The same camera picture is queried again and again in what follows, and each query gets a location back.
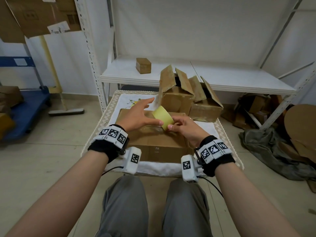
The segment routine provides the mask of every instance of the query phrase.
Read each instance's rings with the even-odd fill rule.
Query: packing tape
[[[162,128],[166,131],[168,129],[168,125],[174,124],[174,121],[172,117],[169,115],[169,113],[162,107],[158,107],[156,110],[152,112],[153,116],[163,121]]]

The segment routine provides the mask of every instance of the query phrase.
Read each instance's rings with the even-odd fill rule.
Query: white shelf
[[[185,72],[188,78],[196,75],[190,61],[187,60],[156,57],[148,57],[148,60],[151,62],[151,73],[140,74],[136,70],[136,56],[119,56],[102,73],[100,80],[109,83],[158,87],[160,72],[170,64],[174,71],[178,68]]]
[[[160,71],[172,64],[188,78],[203,76],[214,90],[264,94],[293,94],[295,89],[255,66],[148,57],[150,74],[139,74],[136,57],[119,56],[100,76],[102,82],[159,86]]]
[[[295,89],[264,70],[250,65],[191,61],[198,76],[214,90],[263,94],[293,94]]]

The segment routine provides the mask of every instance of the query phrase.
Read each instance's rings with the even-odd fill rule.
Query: broom
[[[49,93],[51,93],[51,94],[59,93],[60,100],[61,100],[61,103],[62,103],[63,108],[64,108],[63,110],[49,111],[48,112],[49,116],[67,116],[67,115],[83,114],[84,113],[84,109],[83,108],[78,108],[78,109],[68,109],[67,108],[65,99],[63,98],[63,94],[62,94],[63,89],[61,88],[61,85],[60,85],[60,82],[59,82],[59,79],[58,79],[58,76],[57,76],[57,72],[56,72],[56,69],[55,69],[55,66],[54,66],[54,63],[53,63],[53,60],[52,60],[52,56],[51,56],[51,54],[49,52],[46,40],[45,40],[44,36],[40,36],[39,38],[40,38],[40,42],[41,42],[42,48],[44,49],[45,56],[46,56],[46,58],[48,60],[48,64],[50,66],[50,69],[52,71],[52,74],[53,74],[53,77],[54,77],[54,80],[55,80],[55,84],[56,84],[55,87],[49,87],[48,88]]]

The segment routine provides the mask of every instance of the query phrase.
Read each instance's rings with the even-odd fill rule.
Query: leg
[[[212,237],[209,205],[198,184],[189,184],[182,179],[170,183],[162,232],[165,237]]]
[[[139,236],[148,233],[148,207],[144,187],[138,177],[117,179],[104,195],[97,236]]]

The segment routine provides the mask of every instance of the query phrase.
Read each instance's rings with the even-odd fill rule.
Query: crumpled fabric
[[[239,138],[257,159],[285,178],[316,181],[316,170],[312,166],[291,159],[279,148],[278,142],[283,139],[273,128],[246,130],[239,134]]]

